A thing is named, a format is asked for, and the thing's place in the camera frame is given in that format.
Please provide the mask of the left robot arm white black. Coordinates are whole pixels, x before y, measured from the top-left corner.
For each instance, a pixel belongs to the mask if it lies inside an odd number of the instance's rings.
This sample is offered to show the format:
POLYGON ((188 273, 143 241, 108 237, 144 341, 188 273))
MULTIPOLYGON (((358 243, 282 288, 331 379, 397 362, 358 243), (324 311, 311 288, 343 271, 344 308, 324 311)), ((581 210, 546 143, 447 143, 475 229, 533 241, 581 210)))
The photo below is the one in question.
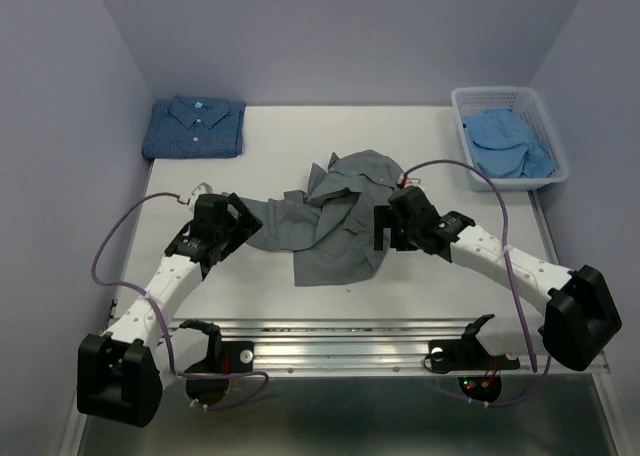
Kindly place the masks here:
POLYGON ((78 348, 76 401, 79 412, 135 427, 156 415, 164 389, 176 379, 227 389, 230 381, 269 376, 253 368, 250 341, 225 343, 214 323, 188 319, 180 331, 168 324, 211 269, 246 243, 261 221, 234 193, 214 194, 202 184, 186 200, 192 218, 166 247, 130 308, 102 334, 89 334, 78 348))

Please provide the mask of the grey long sleeve shirt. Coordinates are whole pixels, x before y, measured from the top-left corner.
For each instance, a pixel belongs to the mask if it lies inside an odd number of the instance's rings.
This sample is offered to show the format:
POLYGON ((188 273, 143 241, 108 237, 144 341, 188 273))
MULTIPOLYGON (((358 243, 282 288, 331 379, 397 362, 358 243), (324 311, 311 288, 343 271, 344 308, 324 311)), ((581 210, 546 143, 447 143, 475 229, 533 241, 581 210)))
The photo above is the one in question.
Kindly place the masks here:
POLYGON ((313 164, 306 190, 244 204, 263 223, 249 245, 293 254, 294 285, 349 285, 371 279, 389 248, 374 249, 374 208, 387 203, 402 175, 390 157, 365 150, 313 164))

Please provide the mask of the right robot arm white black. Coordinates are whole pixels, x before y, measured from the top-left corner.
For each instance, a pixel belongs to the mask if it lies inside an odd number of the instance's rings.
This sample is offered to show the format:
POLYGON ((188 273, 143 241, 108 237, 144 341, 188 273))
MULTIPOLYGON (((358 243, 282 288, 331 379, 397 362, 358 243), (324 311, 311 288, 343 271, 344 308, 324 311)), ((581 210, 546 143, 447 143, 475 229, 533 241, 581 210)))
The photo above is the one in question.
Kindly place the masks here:
POLYGON ((450 211, 437 212, 415 186, 395 192, 374 209, 374 248, 420 250, 470 269, 507 289, 537 312, 531 320, 486 314, 457 339, 430 344, 430 370, 481 370, 491 363, 518 368, 518 356, 546 354, 573 371, 586 370, 620 331, 622 321, 604 276, 584 265, 572 270, 513 249, 450 211))

